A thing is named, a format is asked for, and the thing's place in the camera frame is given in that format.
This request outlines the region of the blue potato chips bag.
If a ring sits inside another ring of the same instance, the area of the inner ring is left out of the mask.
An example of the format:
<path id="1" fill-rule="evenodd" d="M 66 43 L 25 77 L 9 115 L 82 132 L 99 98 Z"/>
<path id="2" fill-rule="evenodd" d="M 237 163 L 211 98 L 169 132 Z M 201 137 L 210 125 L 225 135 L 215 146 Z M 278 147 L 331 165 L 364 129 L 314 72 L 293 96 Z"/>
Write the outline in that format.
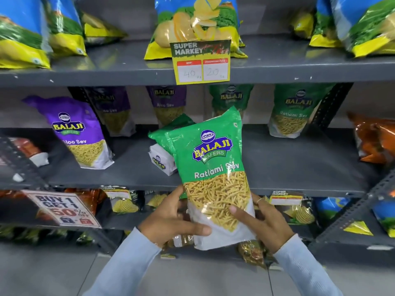
<path id="1" fill-rule="evenodd" d="M 350 201 L 351 201 L 350 198 L 343 198 L 343 197 L 316 198 L 315 206 L 320 220 L 326 222 L 332 219 Z"/>
<path id="2" fill-rule="evenodd" d="M 50 69 L 42 0 L 0 0 L 0 69 Z"/>
<path id="3" fill-rule="evenodd" d="M 315 26 L 309 42 L 310 47 L 339 48 L 338 39 L 330 0 L 317 0 Z"/>
<path id="4" fill-rule="evenodd" d="M 395 55 L 395 0 L 330 0 L 337 36 L 355 58 Z"/>
<path id="5" fill-rule="evenodd" d="M 230 40 L 230 56 L 246 59 L 240 49 L 236 0 L 155 0 L 157 25 L 145 60 L 171 58 L 170 43 Z"/>
<path id="6" fill-rule="evenodd" d="M 389 198 L 378 201 L 372 211 L 387 235 L 395 238 L 395 189 L 390 192 Z"/>
<path id="7" fill-rule="evenodd" d="M 84 11 L 79 11 L 86 47 L 96 47 L 119 42 L 127 37 L 121 29 Z"/>
<path id="8" fill-rule="evenodd" d="M 87 56 L 82 23 L 75 0 L 41 0 L 55 57 Z"/>
<path id="9" fill-rule="evenodd" d="M 289 22 L 289 28 L 294 37 L 310 40 L 315 26 L 313 10 L 300 9 L 294 13 Z"/>

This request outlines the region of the grey metal shelf rack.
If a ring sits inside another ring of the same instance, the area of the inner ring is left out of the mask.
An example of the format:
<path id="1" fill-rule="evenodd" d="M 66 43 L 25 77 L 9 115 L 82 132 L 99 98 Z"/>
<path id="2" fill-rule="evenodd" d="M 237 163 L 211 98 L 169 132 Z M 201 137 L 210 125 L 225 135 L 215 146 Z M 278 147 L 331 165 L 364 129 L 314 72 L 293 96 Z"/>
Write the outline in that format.
<path id="1" fill-rule="evenodd" d="M 311 239 L 312 253 L 328 243 L 394 247 L 367 207 L 386 196 L 395 185 L 395 170 L 368 191 L 369 181 L 379 175 L 371 167 L 364 172 L 351 149 L 351 130 L 325 128 L 353 82 L 395 79 L 395 58 L 351 59 L 340 50 L 324 49 L 307 56 L 307 45 L 281 35 L 245 38 L 247 59 L 231 59 L 230 79 L 255 84 L 338 82 L 317 112 L 305 137 L 280 140 L 264 125 L 243 126 L 243 163 L 250 189 L 269 194 L 285 188 L 307 197 L 351 197 L 354 200 L 322 233 L 312 227 L 293 226 L 303 238 Z M 88 50 L 87 57 L 57 60 L 52 70 L 0 71 L 0 89 L 44 86 L 80 87 L 83 84 L 175 84 L 171 59 L 143 60 L 144 41 L 122 41 Z M 181 183 L 178 175 L 167 176 L 155 168 L 145 154 L 151 140 L 147 133 L 155 125 L 138 125 L 131 138 L 110 138 L 115 163 L 105 170 L 82 169 L 66 146 L 48 128 L 1 128 L 0 154 L 16 164 L 23 182 L 12 179 L 11 167 L 0 166 L 0 190 L 61 190 L 118 185 L 136 190 L 171 191 Z M 37 167 L 8 139 L 27 138 L 48 154 L 49 164 Z M 344 232 L 354 221 L 364 221 L 373 236 Z"/>

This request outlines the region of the person's right hand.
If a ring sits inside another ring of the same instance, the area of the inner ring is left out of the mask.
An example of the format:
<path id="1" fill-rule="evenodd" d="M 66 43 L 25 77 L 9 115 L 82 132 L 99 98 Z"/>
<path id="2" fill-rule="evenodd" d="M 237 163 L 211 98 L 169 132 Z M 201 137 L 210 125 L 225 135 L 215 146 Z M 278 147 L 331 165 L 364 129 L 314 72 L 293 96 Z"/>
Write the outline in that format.
<path id="1" fill-rule="evenodd" d="M 262 218 L 258 219 L 258 227 L 248 227 L 272 253 L 276 254 L 285 245 L 298 241 L 298 236 L 290 228 L 283 215 L 265 198 L 251 194 L 258 206 Z"/>

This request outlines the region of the person's left hand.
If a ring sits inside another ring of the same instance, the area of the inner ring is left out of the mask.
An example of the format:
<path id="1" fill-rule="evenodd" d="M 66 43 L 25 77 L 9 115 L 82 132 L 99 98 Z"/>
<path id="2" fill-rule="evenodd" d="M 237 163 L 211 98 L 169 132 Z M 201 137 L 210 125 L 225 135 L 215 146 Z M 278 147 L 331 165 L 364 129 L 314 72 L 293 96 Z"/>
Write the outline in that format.
<path id="1" fill-rule="evenodd" d="M 150 242 L 158 247 L 162 247 L 168 240 L 175 237 L 173 221 L 184 220 L 184 217 L 178 213 L 180 196 L 183 192 L 184 186 L 177 186 L 137 227 Z"/>

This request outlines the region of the yellow chips bag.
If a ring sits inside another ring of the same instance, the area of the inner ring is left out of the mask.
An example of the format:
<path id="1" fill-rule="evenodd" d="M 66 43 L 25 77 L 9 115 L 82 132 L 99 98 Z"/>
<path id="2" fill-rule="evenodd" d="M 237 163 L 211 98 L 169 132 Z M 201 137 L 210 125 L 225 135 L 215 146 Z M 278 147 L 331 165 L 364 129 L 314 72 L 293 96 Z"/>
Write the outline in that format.
<path id="1" fill-rule="evenodd" d="M 354 221 L 349 226 L 347 226 L 345 229 L 343 229 L 343 231 L 353 233 L 353 234 L 373 236 L 373 233 L 369 230 L 368 226 L 366 225 L 366 223 L 364 221 Z"/>
<path id="2" fill-rule="evenodd" d="M 136 213 L 140 210 L 137 204 L 136 190 L 115 185 L 103 185 L 101 190 L 110 199 L 112 211 L 116 214 Z"/>
<path id="3" fill-rule="evenodd" d="M 313 224 L 316 221 L 312 209 L 303 205 L 290 206 L 283 213 L 291 225 Z"/>
<path id="4" fill-rule="evenodd" d="M 145 209 L 147 211 L 154 211 L 162 203 L 168 194 L 147 194 L 145 195 Z"/>

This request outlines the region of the person's left forearm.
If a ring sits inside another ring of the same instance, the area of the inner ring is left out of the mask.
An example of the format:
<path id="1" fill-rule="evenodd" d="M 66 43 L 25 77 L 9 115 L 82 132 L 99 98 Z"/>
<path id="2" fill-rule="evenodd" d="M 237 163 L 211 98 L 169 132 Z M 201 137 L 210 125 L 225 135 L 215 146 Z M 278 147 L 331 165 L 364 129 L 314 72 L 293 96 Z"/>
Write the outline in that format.
<path id="1" fill-rule="evenodd" d="M 134 296 L 160 251 L 156 244 L 134 228 L 83 296 Z"/>

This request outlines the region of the green snack packet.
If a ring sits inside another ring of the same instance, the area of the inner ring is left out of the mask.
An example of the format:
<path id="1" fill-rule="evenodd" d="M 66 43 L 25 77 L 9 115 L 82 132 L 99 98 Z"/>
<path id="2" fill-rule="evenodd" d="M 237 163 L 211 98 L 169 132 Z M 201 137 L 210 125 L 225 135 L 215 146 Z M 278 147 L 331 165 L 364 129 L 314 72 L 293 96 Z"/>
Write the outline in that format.
<path id="1" fill-rule="evenodd" d="M 254 84 L 215 84 L 209 86 L 212 96 L 213 117 L 218 117 L 229 108 L 235 107 L 243 119 Z"/>
<path id="2" fill-rule="evenodd" d="M 194 236 L 206 251 L 255 239 L 229 211 L 234 205 L 255 217 L 242 163 L 242 119 L 231 107 L 221 116 L 165 134 L 188 199 L 190 219 L 208 225 L 209 236 Z"/>
<path id="3" fill-rule="evenodd" d="M 314 109 L 335 83 L 276 84 L 269 134 L 277 138 L 300 136 Z"/>
<path id="4" fill-rule="evenodd" d="M 166 133 L 174 129 L 187 127 L 193 124 L 195 124 L 195 122 L 183 113 L 171 121 L 170 124 L 154 132 L 149 132 L 149 138 L 156 141 L 156 144 L 150 146 L 149 150 L 151 162 L 167 176 L 171 176 L 176 173 L 177 167 L 170 150 L 170 144 L 167 140 Z"/>

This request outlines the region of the brown snack packet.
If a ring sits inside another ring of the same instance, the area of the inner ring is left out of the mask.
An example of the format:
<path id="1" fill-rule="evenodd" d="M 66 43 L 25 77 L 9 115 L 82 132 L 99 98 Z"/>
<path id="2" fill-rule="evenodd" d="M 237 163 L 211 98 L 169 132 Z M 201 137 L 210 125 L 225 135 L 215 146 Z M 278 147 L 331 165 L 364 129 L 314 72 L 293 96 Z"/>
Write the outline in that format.
<path id="1" fill-rule="evenodd" d="M 173 260 L 177 258 L 177 255 L 173 254 L 171 251 L 183 248 L 186 246 L 194 245 L 194 236 L 188 234 L 180 234 L 172 239 L 168 240 L 161 249 L 160 258 Z"/>
<path id="2" fill-rule="evenodd" d="M 267 248 L 261 241 L 255 239 L 240 242 L 237 249 L 244 262 L 267 269 L 267 264 L 265 262 Z"/>

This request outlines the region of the white red offer sign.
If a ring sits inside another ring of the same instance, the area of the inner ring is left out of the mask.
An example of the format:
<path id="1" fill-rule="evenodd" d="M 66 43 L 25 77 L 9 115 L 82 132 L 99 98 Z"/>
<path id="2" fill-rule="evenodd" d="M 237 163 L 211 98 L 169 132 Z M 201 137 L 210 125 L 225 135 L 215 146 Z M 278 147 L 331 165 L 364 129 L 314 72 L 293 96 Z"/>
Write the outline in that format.
<path id="1" fill-rule="evenodd" d="M 94 214 L 76 193 L 21 190 L 62 227 L 101 229 Z"/>

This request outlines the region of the orange snack packet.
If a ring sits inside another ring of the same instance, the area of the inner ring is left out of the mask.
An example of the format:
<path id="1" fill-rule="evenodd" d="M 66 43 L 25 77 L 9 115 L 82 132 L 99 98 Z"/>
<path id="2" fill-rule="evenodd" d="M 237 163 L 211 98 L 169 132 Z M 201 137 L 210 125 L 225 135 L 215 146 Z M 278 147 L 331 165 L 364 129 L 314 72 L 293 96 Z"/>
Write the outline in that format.
<path id="1" fill-rule="evenodd" d="M 100 198 L 100 189 L 67 188 L 65 193 L 76 193 L 93 215 L 96 215 L 97 205 Z"/>
<path id="2" fill-rule="evenodd" d="M 372 118 L 347 112 L 354 126 L 359 159 L 372 164 L 395 161 L 395 119 Z"/>
<path id="3" fill-rule="evenodd" d="M 41 151 L 31 140 L 20 137 L 9 137 L 8 139 L 37 167 L 49 164 L 48 154 Z"/>

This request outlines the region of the person's right forearm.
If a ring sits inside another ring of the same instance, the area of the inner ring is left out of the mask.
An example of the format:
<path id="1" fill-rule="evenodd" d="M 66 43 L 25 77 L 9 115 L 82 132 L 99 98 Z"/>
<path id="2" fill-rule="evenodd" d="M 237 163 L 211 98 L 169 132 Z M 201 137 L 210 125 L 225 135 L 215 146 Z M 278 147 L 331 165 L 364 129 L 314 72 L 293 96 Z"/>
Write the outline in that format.
<path id="1" fill-rule="evenodd" d="M 344 296 L 297 234 L 274 253 L 274 258 L 302 296 Z"/>

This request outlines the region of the purple snack packet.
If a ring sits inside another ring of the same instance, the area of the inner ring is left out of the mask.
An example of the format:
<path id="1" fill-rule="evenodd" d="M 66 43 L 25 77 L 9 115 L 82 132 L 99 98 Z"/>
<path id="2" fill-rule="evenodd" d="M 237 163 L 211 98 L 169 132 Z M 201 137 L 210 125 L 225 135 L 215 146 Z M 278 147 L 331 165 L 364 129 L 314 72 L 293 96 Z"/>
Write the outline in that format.
<path id="1" fill-rule="evenodd" d="M 65 96 L 46 99 L 29 95 L 22 101 L 46 118 L 81 168 L 104 170 L 114 164 L 114 155 L 89 104 Z"/>
<path id="2" fill-rule="evenodd" d="M 186 85 L 146 86 L 159 127 L 170 124 L 185 111 Z"/>
<path id="3" fill-rule="evenodd" d="M 136 125 L 125 86 L 68 87 L 72 97 L 88 103 L 111 137 L 131 137 Z"/>

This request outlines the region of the row of dark green packets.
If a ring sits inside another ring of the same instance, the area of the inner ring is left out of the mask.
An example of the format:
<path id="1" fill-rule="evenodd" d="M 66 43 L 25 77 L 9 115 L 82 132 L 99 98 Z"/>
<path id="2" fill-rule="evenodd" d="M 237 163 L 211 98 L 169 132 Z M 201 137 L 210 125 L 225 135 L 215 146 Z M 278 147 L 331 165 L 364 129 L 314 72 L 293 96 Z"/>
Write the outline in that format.
<path id="1" fill-rule="evenodd" d="M 86 232 L 67 229 L 25 228 L 10 225 L 0 225 L 0 242 L 17 244 L 63 244 L 71 243 L 80 246 L 96 244 Z"/>

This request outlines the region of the small yellow shelf price tag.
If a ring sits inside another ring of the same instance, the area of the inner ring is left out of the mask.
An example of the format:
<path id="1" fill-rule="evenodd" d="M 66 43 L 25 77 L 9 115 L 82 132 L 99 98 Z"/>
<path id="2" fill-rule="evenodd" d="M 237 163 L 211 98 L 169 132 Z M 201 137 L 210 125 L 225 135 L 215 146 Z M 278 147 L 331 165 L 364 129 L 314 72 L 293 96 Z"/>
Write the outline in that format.
<path id="1" fill-rule="evenodd" d="M 270 197 L 269 203 L 274 206 L 298 206 L 304 199 L 304 194 L 291 190 L 274 190 Z"/>

